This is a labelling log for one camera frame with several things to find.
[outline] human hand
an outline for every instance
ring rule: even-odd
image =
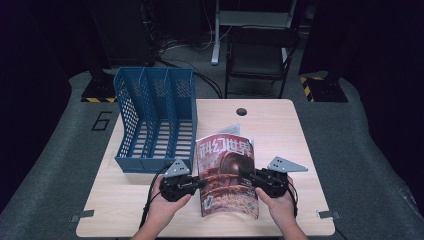
[[[294,192],[293,179],[289,176],[287,178],[290,182],[289,188]],[[277,227],[283,233],[284,239],[307,239],[296,222],[293,199],[288,191],[282,197],[278,198],[271,198],[261,188],[256,188],[255,191],[259,198],[268,206],[269,213]]]
[[[150,203],[146,222],[134,235],[132,238],[134,240],[155,239],[159,233],[171,222],[175,213],[184,207],[191,198],[191,195],[187,194],[177,202],[169,202],[160,194],[159,186],[162,179],[163,175],[159,176],[154,183],[151,194],[153,201]]]

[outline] yellow black hazard tape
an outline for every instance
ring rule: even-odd
[[[102,103],[102,102],[117,102],[117,98],[81,98],[81,102]]]
[[[324,80],[322,77],[312,77],[314,80]],[[301,77],[300,82],[302,83],[303,90],[305,91],[306,98],[308,99],[308,102],[314,102],[314,97],[312,96],[311,89],[308,85],[308,78]]]

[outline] printed title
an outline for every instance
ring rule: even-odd
[[[239,141],[230,137],[219,137],[212,141],[201,143],[199,146],[200,157],[204,158],[206,155],[217,152],[235,152],[241,155],[252,155],[252,146],[249,142]]]

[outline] magazine cover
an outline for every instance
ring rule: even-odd
[[[258,218],[258,196],[239,168],[254,171],[254,152],[249,139],[218,133],[196,142],[200,179],[207,184],[200,189],[202,216],[217,212],[245,213]]]

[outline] black chair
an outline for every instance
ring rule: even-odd
[[[241,26],[228,36],[225,95],[230,78],[282,81],[278,98],[282,98],[292,55],[300,42],[298,33],[290,28]]]

